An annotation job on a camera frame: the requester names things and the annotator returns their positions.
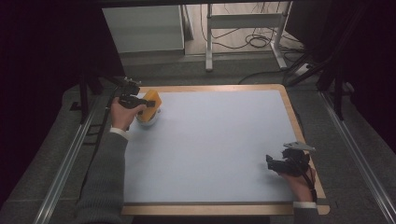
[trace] metal stand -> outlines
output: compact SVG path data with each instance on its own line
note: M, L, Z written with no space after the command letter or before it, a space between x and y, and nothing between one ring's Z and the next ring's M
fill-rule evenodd
M233 29L233 28L277 28L274 41L271 42L271 49L276 57L280 69L287 69L285 60L279 51L279 41L285 28L286 20L290 9L290 2L287 3L282 13L268 14L238 14L238 15L212 15L212 4L207 5L207 42L206 42L206 71L213 70L212 51L212 29Z

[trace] black device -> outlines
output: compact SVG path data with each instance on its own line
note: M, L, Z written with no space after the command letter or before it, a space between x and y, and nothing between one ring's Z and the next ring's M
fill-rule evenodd
M147 107L155 106L155 101L147 101L145 99L137 98L136 95L140 91L137 83L128 78L125 78L125 80L127 81L127 83L122 87L121 90L121 95L119 99L120 105L128 109L135 108L139 105L146 105Z
M318 200L318 196L317 191L315 190L315 185L306 175L306 172L310 168L309 154L305 154L302 150L299 149L286 148L284 151L282 151L282 156L283 159L285 159L284 161L276 161L272 157L266 155L265 159L268 163L268 169L278 173L283 173L296 177L302 175L306 183L308 184L314 202L316 202Z

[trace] white shirt cuff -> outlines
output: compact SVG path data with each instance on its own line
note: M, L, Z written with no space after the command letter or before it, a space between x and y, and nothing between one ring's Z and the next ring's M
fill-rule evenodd
M124 137L128 141L131 139L131 136L127 132L125 132L124 130L118 129L118 128L113 128L112 127L112 128L110 128L109 132L110 133L117 133L117 134L121 135L122 137Z
M317 208L316 203L310 203L310 202L293 202L293 207L295 208Z

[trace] metal frame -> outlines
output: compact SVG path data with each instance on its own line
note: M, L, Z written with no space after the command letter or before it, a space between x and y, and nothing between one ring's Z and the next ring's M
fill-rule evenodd
M35 221L33 222L34 224L45 224L50 222L50 218L53 211L55 210L55 206L59 200L59 197L61 196L62 190L64 189L64 185L67 178L69 177L70 171L74 165L80 147L84 141L84 137L90 127L93 115L99 105L98 101L98 98L95 98L92 101L91 113L85 119L85 122L79 126L76 136L73 139L70 148L67 150L64 161L62 162L58 173L56 174L51 186L49 187L46 198L44 199L37 212Z
M280 69L287 69L288 67L285 60L279 51L279 42L282 37L283 30L285 29L289 9L290 2L287 3L282 13L213 15L212 4L207 4L206 71L213 71L212 29L265 27L277 28L275 39L271 41L270 45Z
M346 143L346 147L349 150L352 159L355 161L356 166L361 172L361 176L366 182L367 187L373 193L373 196L375 197L379 208L384 214L385 219L389 224L396 223L396 207L393 204L392 199L389 197L382 183L376 177L374 171L371 169L370 164L365 159L364 155L361 153L359 145L356 143L352 134L349 132L346 124L342 120L340 120L337 114L332 110L332 99L327 93L324 92L320 92L319 96L323 100L323 104L329 112L332 121L337 128L337 131L341 134L341 137Z

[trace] hand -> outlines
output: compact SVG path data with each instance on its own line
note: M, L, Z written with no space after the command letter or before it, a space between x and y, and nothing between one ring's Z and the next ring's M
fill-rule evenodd
M313 202L312 194L311 191L309 190L308 184L306 183L305 179L303 178L302 175L296 177L292 175L286 175L286 174L281 174L278 173L280 176L282 176L289 184L289 187L291 189L291 192L297 197L297 200L299 202ZM308 168L306 171L306 175L309 177L309 179L312 181L312 183L315 185L315 175L317 174L317 171L313 168Z
M119 104L119 97L115 97L111 104L111 126L126 131L134 121L137 113L146 108L145 105L139 105L135 108L127 109Z

